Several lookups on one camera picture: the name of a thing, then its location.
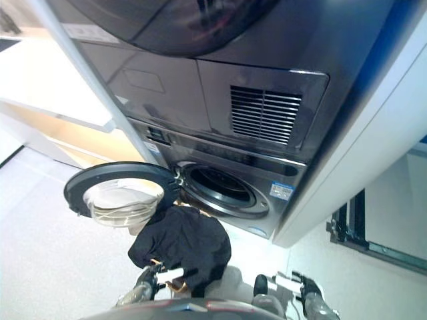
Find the floor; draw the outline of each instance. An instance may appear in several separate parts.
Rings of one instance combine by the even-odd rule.
[[[133,287],[135,237],[76,217],[62,190],[76,168],[25,148],[0,169],[0,319],[78,319]],[[249,301],[258,273],[298,270],[322,285],[342,319],[423,319],[427,277],[331,244],[325,223],[291,249],[226,225],[233,256],[209,291]],[[300,305],[296,303],[303,319]],[[288,307],[290,319],[298,319]]]

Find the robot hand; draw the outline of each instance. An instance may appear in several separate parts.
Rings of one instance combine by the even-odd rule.
[[[295,271],[292,271],[292,276],[294,280],[297,278],[296,281],[302,284],[300,289],[302,311],[307,319],[339,319],[336,311],[331,310],[323,300],[322,291],[313,279],[307,278]]]

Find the open washing machine door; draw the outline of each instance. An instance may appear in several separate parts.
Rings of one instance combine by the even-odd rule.
[[[264,196],[233,175],[195,163],[175,170],[140,162],[96,165],[70,178],[64,196],[71,210],[110,227],[147,223],[156,210],[171,207],[179,192],[210,213],[244,219],[268,214]]]
[[[170,170],[140,162],[96,165],[74,175],[64,188],[71,210],[110,227],[144,224],[178,195]]]

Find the stacked washer and dryer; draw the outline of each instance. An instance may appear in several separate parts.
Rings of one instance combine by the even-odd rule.
[[[165,192],[265,238],[286,214],[394,2],[49,1],[165,168],[158,181]],[[144,177],[156,180],[153,172]],[[78,189],[68,197],[81,199]]]

